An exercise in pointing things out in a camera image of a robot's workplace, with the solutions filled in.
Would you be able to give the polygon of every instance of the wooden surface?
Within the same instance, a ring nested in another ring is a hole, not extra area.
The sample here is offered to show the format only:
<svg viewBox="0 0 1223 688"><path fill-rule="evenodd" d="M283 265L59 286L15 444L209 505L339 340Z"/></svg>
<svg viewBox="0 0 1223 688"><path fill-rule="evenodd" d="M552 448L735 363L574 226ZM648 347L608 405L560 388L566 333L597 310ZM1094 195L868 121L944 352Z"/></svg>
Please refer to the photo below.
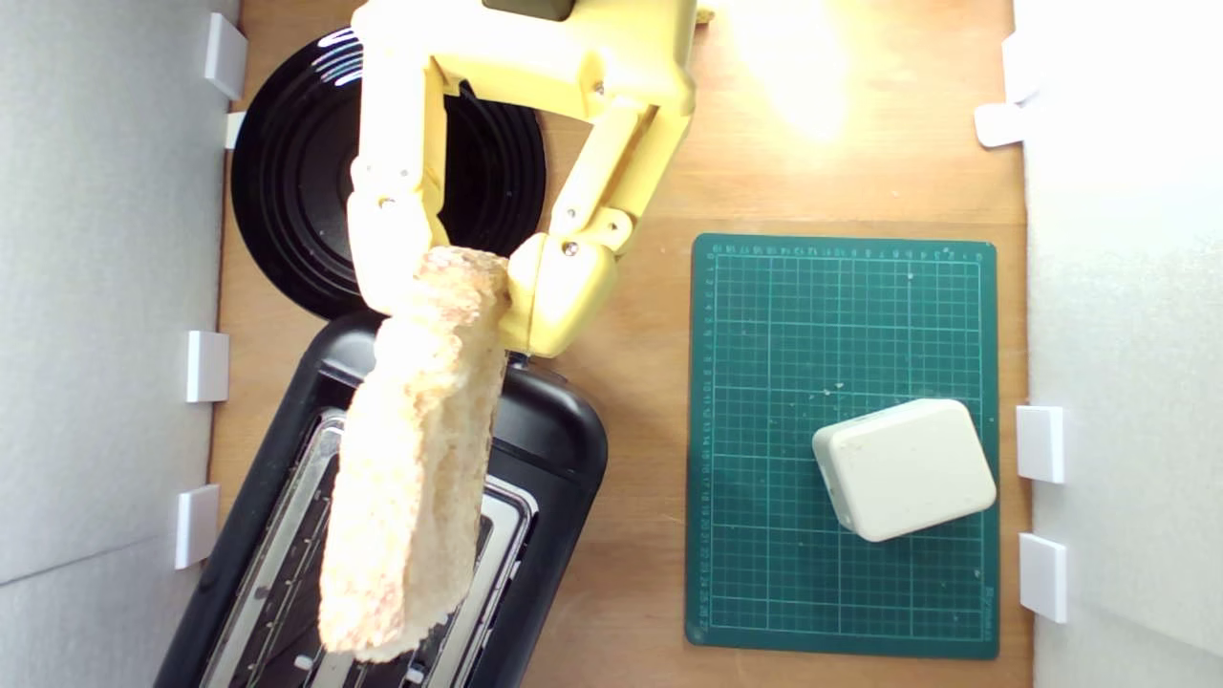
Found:
<svg viewBox="0 0 1223 688"><path fill-rule="evenodd" d="M352 0L245 0L247 97ZM1026 397L1025 215L1018 149L981 149L972 109L1002 98L999 0L724 0L698 32L692 132L597 321L553 368L598 409L610 463L525 684L1029 688L1031 616L1018 601L1015 478ZM245 103L238 103L238 108ZM585 125L544 117L554 181ZM693 648L684 640L690 247L702 231L974 238L998 246L1002 654L937 661ZM226 210L220 328L232 336L212 480L227 512L320 320L251 262Z"/></svg>

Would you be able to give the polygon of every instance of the black plate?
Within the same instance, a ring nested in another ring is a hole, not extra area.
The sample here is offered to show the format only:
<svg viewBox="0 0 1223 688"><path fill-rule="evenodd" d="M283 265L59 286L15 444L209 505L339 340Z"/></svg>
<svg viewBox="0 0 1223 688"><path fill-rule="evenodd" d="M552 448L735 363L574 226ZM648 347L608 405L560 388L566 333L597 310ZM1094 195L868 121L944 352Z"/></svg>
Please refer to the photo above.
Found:
<svg viewBox="0 0 1223 688"><path fill-rule="evenodd" d="M357 154L361 43L349 28L298 50L251 101L230 172L234 215L259 269L303 308L333 319L364 307L345 204ZM543 136L534 110L446 97L453 243L509 255L543 210Z"/></svg>

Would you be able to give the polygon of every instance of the green cutting mat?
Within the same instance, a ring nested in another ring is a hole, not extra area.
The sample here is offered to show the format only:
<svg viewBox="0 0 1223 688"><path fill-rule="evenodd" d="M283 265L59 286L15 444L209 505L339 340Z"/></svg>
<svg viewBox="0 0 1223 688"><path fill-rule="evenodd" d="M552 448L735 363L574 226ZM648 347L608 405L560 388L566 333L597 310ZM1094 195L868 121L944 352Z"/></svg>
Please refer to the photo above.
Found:
<svg viewBox="0 0 1223 688"><path fill-rule="evenodd" d="M996 657L998 506L871 544L811 451L826 425L955 398L998 479L993 246L706 233L692 254L689 639Z"/></svg>

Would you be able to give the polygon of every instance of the white side panel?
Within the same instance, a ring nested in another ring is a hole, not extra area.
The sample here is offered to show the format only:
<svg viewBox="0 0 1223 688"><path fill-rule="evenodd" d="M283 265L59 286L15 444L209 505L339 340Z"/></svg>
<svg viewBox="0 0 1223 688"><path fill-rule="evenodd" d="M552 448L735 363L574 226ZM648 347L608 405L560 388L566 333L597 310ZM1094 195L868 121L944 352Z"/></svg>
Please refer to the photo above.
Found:
<svg viewBox="0 0 1223 688"><path fill-rule="evenodd" d="M183 381L216 325L215 10L0 2L4 686L147 686L197 577L174 517L212 425Z"/></svg>
<svg viewBox="0 0 1223 688"><path fill-rule="evenodd" d="M1025 106L1031 403L1065 408L1068 457L1033 533L1074 558L1038 688L1223 686L1221 22L1016 2L1051 65Z"/></svg>
<svg viewBox="0 0 1223 688"><path fill-rule="evenodd" d="M0 587L0 684L150 686L199 580L172 560L157 538Z"/></svg>

